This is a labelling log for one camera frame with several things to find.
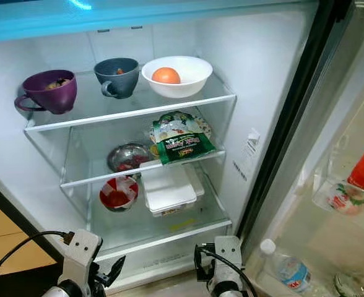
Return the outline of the glass fridge shelf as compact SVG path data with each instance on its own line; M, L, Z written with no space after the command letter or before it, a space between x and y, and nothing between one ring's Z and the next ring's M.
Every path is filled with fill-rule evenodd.
M190 163L190 162L197 162L197 161L203 161L203 160L207 160L207 159L211 159L211 158L218 158L218 157L221 157L224 155L225 155L225 150L218 150L218 151L215 151L212 153L208 153L207 155L204 155L201 157L192 158L192 159L188 159L188 160L181 160L181 161L177 161L177 162L171 162L170 164L162 164L162 162L159 162L159 161L151 161L151 162L147 162L148 166L145 166L145 167L139 167L139 168L133 169L133 170L126 170L126 171L110 173L110 174L105 174L105 175L100 175L100 176L92 176L91 178L78 180L78 181L64 182L64 183L60 184L60 187L61 187L61 189L70 189L71 187L83 186L83 184L91 184L93 182L106 181L110 178L115 178L115 176L134 175L134 174L141 173L144 171L156 170L156 169L160 169L163 167L168 168L171 166L182 166L182 165Z
M211 76L204 88L190 97L174 99L160 96L151 90L148 82L139 79L131 97L116 99L100 93L99 82L92 71L76 74L78 91L72 110L63 115L32 111L27 117L25 131L49 131L236 99L236 94L216 75Z
M137 241L136 243L122 245L120 247L112 247L110 249L101 249L101 254L97 257L97 260L103 260L106 258L116 257L123 254L130 254L137 250L147 249L154 246L163 245L170 243L171 241L176 241L179 239L189 238L194 235L202 234L210 230L218 230L220 228L227 228L233 225L231 220L220 220L214 223L207 223L204 226L194 227L191 230L179 231L167 236L160 236L157 239Z

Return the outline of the white lined fridge door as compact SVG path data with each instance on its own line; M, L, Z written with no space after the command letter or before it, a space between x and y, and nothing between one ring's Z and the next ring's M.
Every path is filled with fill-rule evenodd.
M299 110L275 137L239 235L252 281L264 294L303 297L263 272L259 244L273 240L310 270L306 295L364 297L364 210L326 203L364 154L364 0L327 0L323 50Z

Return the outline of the grey steel fridge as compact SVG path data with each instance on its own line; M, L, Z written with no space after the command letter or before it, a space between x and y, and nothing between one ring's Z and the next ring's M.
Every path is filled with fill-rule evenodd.
M301 105L301 88L317 69L328 27L326 1L0 0L0 206L20 216L20 226L32 233L86 229L100 236L97 257L101 249L231 220L233 225L218 230L95 258L108 269L126 256L108 291L192 270L197 243L242 238L239 229L249 218L263 161L273 139L284 136ZM126 175L139 183L139 197L125 212L100 203L108 180L61 189L64 182L114 173L106 156L128 142L145 145L160 162L150 130L170 111L30 132L25 127L32 111L14 105L24 94L22 82L50 70L95 74L95 65L111 58L137 60L143 79L142 66L166 56L210 62L211 76L236 94L231 101L174 110L204 118L216 151L225 150L224 156L187 163L196 167L204 196L184 210L154 217L145 206L141 173Z

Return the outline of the red white patterned bowl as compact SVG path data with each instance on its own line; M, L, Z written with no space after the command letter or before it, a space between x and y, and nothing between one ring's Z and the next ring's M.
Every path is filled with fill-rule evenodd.
M115 176L100 189L100 203L111 212L130 210L139 197L139 183L131 176Z

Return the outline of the water bottle blue label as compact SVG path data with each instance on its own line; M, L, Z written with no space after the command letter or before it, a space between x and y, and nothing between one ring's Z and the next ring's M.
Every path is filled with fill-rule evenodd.
M270 239L261 241L259 252L263 257L263 272L283 283L290 291L299 295L308 294L311 275L303 261L291 254L284 254Z

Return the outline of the black floor mat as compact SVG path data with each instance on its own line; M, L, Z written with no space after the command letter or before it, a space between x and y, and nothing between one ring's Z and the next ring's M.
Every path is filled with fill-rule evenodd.
M58 277L57 273L40 270L0 275L0 297L42 297Z

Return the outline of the steel bowl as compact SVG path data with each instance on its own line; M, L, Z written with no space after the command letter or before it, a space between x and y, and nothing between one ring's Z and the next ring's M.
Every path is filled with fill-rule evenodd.
M140 167L141 164L153 161L154 155L143 144L128 142L115 147L106 156L106 165L114 173L133 170Z

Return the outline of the green white snack bag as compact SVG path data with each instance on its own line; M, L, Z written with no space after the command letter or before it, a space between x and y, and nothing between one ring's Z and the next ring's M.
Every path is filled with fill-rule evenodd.
M170 164L217 150L212 128L204 118L184 111L171 111L152 122L150 140L162 164Z

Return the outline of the red capped sauce bottle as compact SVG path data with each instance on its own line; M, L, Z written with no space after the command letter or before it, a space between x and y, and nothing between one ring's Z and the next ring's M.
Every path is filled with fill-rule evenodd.
M364 210L364 154L346 181L331 187L326 203L336 212L354 216Z

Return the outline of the purple plastic cup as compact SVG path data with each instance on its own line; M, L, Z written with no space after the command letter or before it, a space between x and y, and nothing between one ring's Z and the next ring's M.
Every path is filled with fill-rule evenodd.
M27 77L21 85L24 94L14 105L24 111L50 111L61 115L71 111L77 99L77 79L74 72L57 69Z

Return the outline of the large white bowl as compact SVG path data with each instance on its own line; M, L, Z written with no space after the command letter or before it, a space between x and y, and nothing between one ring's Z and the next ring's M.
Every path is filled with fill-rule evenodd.
M171 68L180 77L180 83L155 81L153 75L160 68ZM194 56L166 56L147 62L141 68L143 79L150 88L163 97L190 97L204 88L207 79L213 73L210 62Z

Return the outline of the grey blue plastic cup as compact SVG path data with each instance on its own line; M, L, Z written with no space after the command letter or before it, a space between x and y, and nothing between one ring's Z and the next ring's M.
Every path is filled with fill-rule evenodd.
M133 94L139 81L139 62L131 58L111 58L94 67L103 96L125 99Z

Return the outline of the orange fruit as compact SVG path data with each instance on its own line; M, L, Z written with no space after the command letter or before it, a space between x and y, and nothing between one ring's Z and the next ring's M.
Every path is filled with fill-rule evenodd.
M154 82L165 84L180 84L181 78L179 73L171 67L160 67L151 76Z

